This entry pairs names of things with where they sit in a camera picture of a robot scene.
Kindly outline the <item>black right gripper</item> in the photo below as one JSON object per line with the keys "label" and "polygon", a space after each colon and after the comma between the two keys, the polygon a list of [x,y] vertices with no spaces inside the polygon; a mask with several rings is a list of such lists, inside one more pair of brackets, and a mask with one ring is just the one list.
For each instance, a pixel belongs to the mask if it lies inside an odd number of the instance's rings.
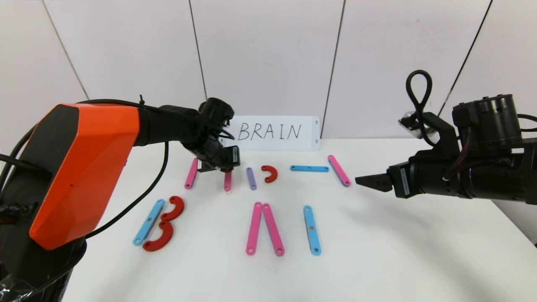
{"label": "black right gripper", "polygon": [[394,189],[398,198],[410,198],[420,194],[464,198],[458,178],[443,179],[448,167],[448,161],[413,156],[407,162],[390,166],[387,173],[356,177],[355,183],[380,192]]}

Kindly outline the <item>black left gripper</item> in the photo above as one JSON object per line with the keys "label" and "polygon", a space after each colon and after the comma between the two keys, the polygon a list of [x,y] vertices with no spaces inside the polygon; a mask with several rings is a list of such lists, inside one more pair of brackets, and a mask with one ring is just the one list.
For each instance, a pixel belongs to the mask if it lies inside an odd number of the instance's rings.
{"label": "black left gripper", "polygon": [[231,172],[240,166],[240,151],[238,146],[223,147],[210,145],[203,154],[204,168],[220,168],[221,172]]}

